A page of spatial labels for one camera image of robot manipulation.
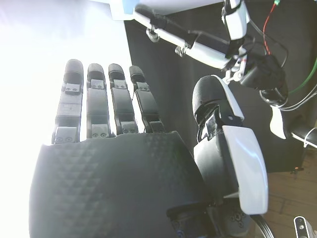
brown floor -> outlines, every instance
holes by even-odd
[[[269,204],[265,214],[276,238],[295,238],[293,220],[304,216],[317,230],[317,151],[309,150],[303,162],[304,171],[297,178],[290,173],[268,175]],[[262,238],[252,224],[246,238]]]

white zip tie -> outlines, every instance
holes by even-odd
[[[304,148],[306,148],[306,146],[308,145],[308,143],[307,143],[307,137],[308,137],[309,134],[310,134],[313,130],[315,130],[315,129],[317,129],[317,127],[314,127],[313,129],[311,129],[311,130],[306,134],[306,136],[305,136],[305,138],[304,138]]]

black wall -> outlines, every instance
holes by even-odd
[[[273,1],[247,2],[251,19],[262,28]],[[227,39],[221,21],[222,4],[213,4],[170,17],[189,30],[203,30]],[[273,12],[266,32],[282,42],[289,49],[289,59],[284,67],[289,89],[297,87],[309,74],[316,58],[317,5],[312,0],[282,1]],[[175,47],[161,40],[152,43],[145,34],[145,28],[135,21],[125,23],[132,63],[139,66],[151,87],[158,103],[162,121],[167,130],[177,130],[187,147],[193,151],[197,144],[197,125],[192,115],[192,93],[196,82],[205,75],[224,73],[204,65],[190,57],[180,58],[174,53]],[[248,33],[258,36],[249,25]],[[284,51],[269,42],[270,51],[280,61]],[[316,83],[316,76],[306,88],[291,95],[292,103],[299,101]],[[261,146],[268,172],[290,171],[302,163],[303,144],[294,139],[282,140],[269,130],[271,109],[259,93],[244,88],[239,83],[230,83],[242,112],[244,126],[255,132]],[[315,102],[301,108],[312,123],[316,120]]]

textured palm surface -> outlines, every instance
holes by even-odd
[[[30,194],[31,238],[175,237],[168,208],[208,201],[176,132],[43,146]]]

red wire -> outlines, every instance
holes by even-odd
[[[265,28],[266,28],[266,24],[267,24],[267,22],[268,22],[268,20],[269,20],[269,17],[271,16],[271,13],[273,12],[273,10],[274,10],[275,7],[276,7],[276,4],[274,3],[273,6],[272,6],[271,11],[269,12],[269,14],[268,14],[268,16],[267,16],[267,18],[266,18],[266,20],[265,20],[264,26],[263,26],[263,33],[264,33],[264,34],[263,34],[263,40],[264,40],[264,45],[265,45],[266,51],[267,51],[267,53],[268,53],[269,55],[271,54],[271,52],[269,51],[268,45],[267,45],[266,40],[265,40]]]

